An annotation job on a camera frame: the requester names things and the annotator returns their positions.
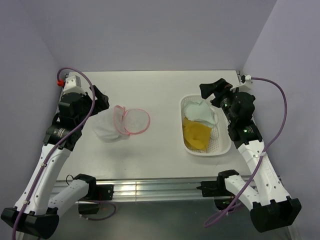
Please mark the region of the white mesh laundry bag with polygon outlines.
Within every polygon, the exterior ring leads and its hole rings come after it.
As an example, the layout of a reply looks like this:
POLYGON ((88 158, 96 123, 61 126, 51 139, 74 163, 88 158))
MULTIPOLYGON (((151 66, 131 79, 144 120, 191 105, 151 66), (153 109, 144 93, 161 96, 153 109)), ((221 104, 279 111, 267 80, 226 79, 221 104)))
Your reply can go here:
POLYGON ((111 143, 144 133, 150 123, 150 115, 145 110, 116 105, 96 116, 93 132, 101 141, 111 143))

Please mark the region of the yellow bra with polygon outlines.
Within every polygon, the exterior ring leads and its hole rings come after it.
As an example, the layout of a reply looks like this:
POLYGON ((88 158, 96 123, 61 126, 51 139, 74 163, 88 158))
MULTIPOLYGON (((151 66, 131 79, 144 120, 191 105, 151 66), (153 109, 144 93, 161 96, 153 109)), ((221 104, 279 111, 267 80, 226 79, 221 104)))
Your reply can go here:
POLYGON ((187 117, 182 122, 183 140, 186 147, 194 151, 206 151, 212 129, 200 122, 191 121, 187 117))

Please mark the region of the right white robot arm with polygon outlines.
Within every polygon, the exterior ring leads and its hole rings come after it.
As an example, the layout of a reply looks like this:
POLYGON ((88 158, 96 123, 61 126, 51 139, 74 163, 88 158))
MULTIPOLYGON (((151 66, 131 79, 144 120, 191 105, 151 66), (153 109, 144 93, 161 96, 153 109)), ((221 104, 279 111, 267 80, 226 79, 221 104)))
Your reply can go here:
POLYGON ((268 157, 267 150, 281 134, 265 144, 253 120, 255 96, 239 91, 225 79, 199 86, 201 97, 220 108, 228 122, 227 130, 235 148, 244 158, 251 176, 243 180, 235 170, 220 172, 216 178, 216 189, 222 195, 234 195, 232 202, 204 222, 209 228, 237 207, 240 201, 248 210, 255 229, 267 232, 292 225, 302 209, 298 198, 292 198, 283 186, 268 157))

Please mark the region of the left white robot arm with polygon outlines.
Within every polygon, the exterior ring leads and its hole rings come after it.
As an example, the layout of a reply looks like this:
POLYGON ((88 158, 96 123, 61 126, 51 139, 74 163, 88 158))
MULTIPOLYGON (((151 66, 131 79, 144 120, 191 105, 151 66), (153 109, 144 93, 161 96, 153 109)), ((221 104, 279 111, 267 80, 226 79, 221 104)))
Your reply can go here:
POLYGON ((32 177, 14 207, 3 209, 0 218, 17 232, 48 239, 56 231, 61 216, 79 200, 97 200, 96 178, 74 177, 70 186, 51 197, 57 177, 82 135, 86 120, 109 108, 109 98, 95 86, 92 96, 80 90, 63 93, 58 112, 47 129, 42 152, 32 177))

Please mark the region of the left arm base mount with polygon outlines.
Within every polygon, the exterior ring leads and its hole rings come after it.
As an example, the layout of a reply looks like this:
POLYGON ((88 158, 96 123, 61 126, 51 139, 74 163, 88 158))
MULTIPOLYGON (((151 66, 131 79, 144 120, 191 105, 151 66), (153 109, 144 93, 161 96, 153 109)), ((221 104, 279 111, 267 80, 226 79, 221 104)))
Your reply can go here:
POLYGON ((111 202, 114 194, 112 184, 98 184, 91 193, 80 199, 78 213, 80 215, 96 215, 103 209, 103 205, 111 202))

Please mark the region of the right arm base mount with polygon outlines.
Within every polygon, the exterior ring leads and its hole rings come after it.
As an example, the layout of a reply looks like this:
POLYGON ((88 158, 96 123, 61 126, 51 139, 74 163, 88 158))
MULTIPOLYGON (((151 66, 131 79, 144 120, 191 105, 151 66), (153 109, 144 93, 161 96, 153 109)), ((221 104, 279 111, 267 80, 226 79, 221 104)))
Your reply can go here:
POLYGON ((203 198, 209 197, 223 197, 228 194, 219 186, 216 180, 214 181, 201 181, 200 186, 196 187, 197 190, 201 191, 203 198))

